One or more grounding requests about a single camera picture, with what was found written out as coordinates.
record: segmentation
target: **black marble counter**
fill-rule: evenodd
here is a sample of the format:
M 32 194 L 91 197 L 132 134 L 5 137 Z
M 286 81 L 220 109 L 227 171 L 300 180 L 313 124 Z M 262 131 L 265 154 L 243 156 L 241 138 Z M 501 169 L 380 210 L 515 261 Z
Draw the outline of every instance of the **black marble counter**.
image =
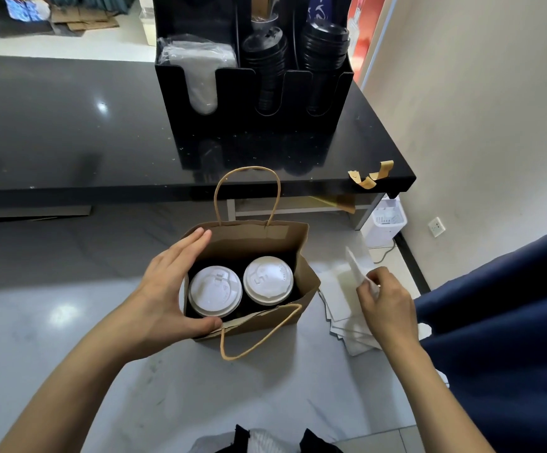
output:
M 395 167 L 375 189 L 349 178 Z M 174 137 L 154 65 L 0 57 L 0 207 L 212 199 L 246 165 L 274 169 L 283 196 L 406 191 L 415 176 L 353 84 L 334 135 Z M 275 179 L 243 171 L 221 199 L 270 197 Z

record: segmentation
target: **stack of napkins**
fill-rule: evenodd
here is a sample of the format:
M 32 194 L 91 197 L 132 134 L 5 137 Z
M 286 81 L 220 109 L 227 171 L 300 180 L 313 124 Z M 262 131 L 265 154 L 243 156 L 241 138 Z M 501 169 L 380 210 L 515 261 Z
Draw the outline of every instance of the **stack of napkins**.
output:
M 357 356 L 372 348 L 381 349 L 361 312 L 355 291 L 357 280 L 349 263 L 324 272 L 319 275 L 319 278 L 322 280 L 320 295 L 326 305 L 326 318 L 330 320 L 330 332 L 345 342 L 349 355 Z M 430 334 L 430 326 L 418 325 L 420 340 Z

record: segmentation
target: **wall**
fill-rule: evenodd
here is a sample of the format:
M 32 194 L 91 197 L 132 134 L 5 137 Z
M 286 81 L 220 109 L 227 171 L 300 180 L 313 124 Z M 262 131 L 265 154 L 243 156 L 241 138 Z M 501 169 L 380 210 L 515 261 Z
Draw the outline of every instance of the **wall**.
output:
M 397 0 L 364 94 L 418 177 L 431 288 L 547 233 L 547 0 Z

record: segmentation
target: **floor tile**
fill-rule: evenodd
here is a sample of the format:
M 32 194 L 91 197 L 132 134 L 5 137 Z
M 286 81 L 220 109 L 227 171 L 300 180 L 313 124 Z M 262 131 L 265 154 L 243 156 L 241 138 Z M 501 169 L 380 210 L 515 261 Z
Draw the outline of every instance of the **floor tile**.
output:
M 410 426 L 409 428 L 401 428 L 399 430 L 405 451 L 407 453 L 424 453 L 424 446 L 420 439 L 420 433 L 417 426 Z
M 388 267 L 389 271 L 397 277 L 399 282 L 408 290 L 413 299 L 420 297 L 420 291 L 416 287 L 412 274 L 410 273 L 410 270 L 408 270 L 398 247 L 395 247 L 390 251 L 389 248 L 373 248 L 369 251 L 370 256 L 372 256 L 372 261 L 377 263 L 377 266 Z
M 399 430 L 344 440 L 336 444 L 343 453 L 405 453 Z

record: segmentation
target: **black cup holder organizer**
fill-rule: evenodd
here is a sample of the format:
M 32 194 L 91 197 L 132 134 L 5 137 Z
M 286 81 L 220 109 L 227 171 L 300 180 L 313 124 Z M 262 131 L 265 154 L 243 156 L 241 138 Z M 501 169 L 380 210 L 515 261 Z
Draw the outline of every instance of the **black cup holder organizer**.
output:
M 281 0 L 279 22 L 255 34 L 250 0 L 154 0 L 160 37 L 193 34 L 232 45 L 239 68 L 215 71 L 217 109 L 194 111 L 180 66 L 159 65 L 156 75 L 174 133 L 336 129 L 353 70 L 346 57 L 347 11 L 336 0 L 335 24 L 307 22 L 309 0 Z M 156 59 L 162 52 L 156 48 Z

